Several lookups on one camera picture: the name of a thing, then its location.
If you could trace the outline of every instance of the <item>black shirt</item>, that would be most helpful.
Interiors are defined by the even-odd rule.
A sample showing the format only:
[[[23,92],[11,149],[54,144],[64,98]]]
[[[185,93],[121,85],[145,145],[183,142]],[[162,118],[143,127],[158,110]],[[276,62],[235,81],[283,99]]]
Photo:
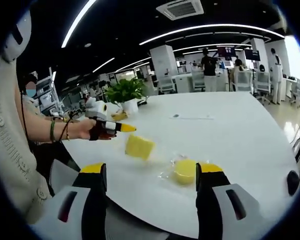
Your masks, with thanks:
[[[215,76],[216,75],[216,60],[210,56],[204,56],[201,60],[201,64],[204,67],[205,76]]]

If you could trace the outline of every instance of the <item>green plant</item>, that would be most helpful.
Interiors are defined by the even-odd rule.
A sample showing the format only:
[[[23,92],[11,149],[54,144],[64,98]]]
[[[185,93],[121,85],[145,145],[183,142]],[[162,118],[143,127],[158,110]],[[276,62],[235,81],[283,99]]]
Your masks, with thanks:
[[[133,78],[130,81],[121,79],[115,86],[109,87],[105,92],[113,104],[124,103],[132,99],[144,97],[145,85],[142,80]]]

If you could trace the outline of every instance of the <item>green bracelet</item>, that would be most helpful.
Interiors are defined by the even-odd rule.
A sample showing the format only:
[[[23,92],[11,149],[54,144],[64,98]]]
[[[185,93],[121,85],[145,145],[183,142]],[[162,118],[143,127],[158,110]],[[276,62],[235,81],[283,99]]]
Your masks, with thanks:
[[[51,126],[50,126],[50,140],[53,143],[56,141],[55,135],[54,135],[54,129],[55,129],[55,120],[53,120],[51,122]]]

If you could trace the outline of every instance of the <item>white pants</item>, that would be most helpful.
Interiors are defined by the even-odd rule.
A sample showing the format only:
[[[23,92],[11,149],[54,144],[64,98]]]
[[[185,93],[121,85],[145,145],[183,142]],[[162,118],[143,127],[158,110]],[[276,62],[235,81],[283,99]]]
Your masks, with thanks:
[[[217,76],[204,76],[204,85],[206,92],[216,92]]]
[[[273,84],[273,93],[272,93],[272,102],[275,104],[280,104],[280,95],[281,95],[281,82],[272,82]]]

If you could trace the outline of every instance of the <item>potted plant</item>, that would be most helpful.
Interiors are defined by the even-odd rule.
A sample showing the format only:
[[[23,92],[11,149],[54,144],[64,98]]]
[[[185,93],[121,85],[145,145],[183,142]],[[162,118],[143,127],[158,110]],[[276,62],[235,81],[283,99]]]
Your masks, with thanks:
[[[121,104],[123,110],[131,114],[138,111],[137,99],[145,96],[144,88],[145,85],[140,79],[121,79],[118,84],[109,87],[105,94],[111,103]]]

